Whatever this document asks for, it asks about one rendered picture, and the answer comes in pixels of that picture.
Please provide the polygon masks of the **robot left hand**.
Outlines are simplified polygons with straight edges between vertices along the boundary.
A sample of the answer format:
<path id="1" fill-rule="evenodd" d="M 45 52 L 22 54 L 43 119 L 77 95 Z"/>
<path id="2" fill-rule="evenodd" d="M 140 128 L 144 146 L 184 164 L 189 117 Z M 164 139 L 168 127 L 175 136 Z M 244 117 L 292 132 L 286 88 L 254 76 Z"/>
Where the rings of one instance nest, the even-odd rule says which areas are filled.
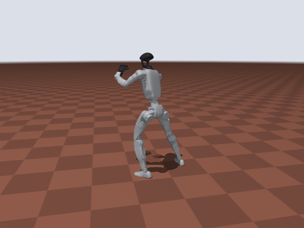
<path id="1" fill-rule="evenodd" d="M 127 65 L 120 65 L 119 68 L 118 68 L 118 72 L 121 72 L 120 76 L 122 76 L 123 72 L 129 68 L 126 68 L 128 67 Z"/>

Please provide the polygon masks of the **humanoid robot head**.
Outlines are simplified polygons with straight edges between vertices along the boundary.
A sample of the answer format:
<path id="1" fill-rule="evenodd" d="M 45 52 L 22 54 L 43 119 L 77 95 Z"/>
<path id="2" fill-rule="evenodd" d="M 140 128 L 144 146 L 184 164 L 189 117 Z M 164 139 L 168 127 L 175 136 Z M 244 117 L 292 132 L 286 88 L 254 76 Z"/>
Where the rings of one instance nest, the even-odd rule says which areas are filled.
<path id="1" fill-rule="evenodd" d="M 140 56 L 140 60 L 141 60 L 141 62 L 142 62 L 143 68 L 154 70 L 154 69 L 152 68 L 152 66 L 149 65 L 149 61 L 150 61 L 151 59 L 153 59 L 153 58 L 154 58 L 154 57 L 153 57 L 153 55 L 152 55 L 151 53 L 144 53 L 144 54 L 142 54 L 142 55 Z M 144 64 L 143 64 L 143 61 L 147 62 L 147 65 L 144 65 Z"/>

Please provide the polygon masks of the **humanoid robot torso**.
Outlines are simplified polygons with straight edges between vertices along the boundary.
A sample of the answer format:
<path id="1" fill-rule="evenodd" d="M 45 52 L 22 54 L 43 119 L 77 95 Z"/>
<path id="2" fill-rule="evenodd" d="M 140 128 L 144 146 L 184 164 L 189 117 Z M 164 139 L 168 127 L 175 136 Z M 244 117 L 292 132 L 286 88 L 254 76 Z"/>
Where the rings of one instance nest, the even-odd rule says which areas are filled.
<path id="1" fill-rule="evenodd" d="M 148 111 L 154 111 L 153 118 L 162 117 L 164 115 L 163 106 L 156 100 L 156 98 L 161 97 L 162 91 L 159 72 L 145 68 L 144 71 L 146 75 L 141 79 L 142 90 L 146 99 L 152 99 L 152 101 L 149 101 L 151 107 L 148 108 Z"/>

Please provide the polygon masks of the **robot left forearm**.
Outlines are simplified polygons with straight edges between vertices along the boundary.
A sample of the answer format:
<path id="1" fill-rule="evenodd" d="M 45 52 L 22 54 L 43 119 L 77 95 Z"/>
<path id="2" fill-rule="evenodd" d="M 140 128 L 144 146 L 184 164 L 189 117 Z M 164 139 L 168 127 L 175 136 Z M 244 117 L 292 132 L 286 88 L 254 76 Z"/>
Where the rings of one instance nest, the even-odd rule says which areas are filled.
<path id="1" fill-rule="evenodd" d="M 114 75 L 114 78 L 118 84 L 124 85 L 125 80 L 123 78 L 121 78 L 120 74 L 121 74 L 121 72 L 117 72 L 116 75 Z"/>

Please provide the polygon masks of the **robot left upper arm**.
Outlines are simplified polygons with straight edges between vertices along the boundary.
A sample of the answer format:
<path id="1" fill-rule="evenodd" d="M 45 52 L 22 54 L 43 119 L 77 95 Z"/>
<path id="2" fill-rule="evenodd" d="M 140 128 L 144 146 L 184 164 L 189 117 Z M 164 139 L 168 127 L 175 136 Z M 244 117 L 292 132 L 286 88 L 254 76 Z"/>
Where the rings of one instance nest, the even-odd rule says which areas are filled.
<path id="1" fill-rule="evenodd" d="M 137 70 L 132 76 L 125 80 L 125 84 L 121 85 L 124 88 L 127 88 L 130 84 L 134 83 L 138 79 L 143 79 L 146 75 L 144 70 Z"/>

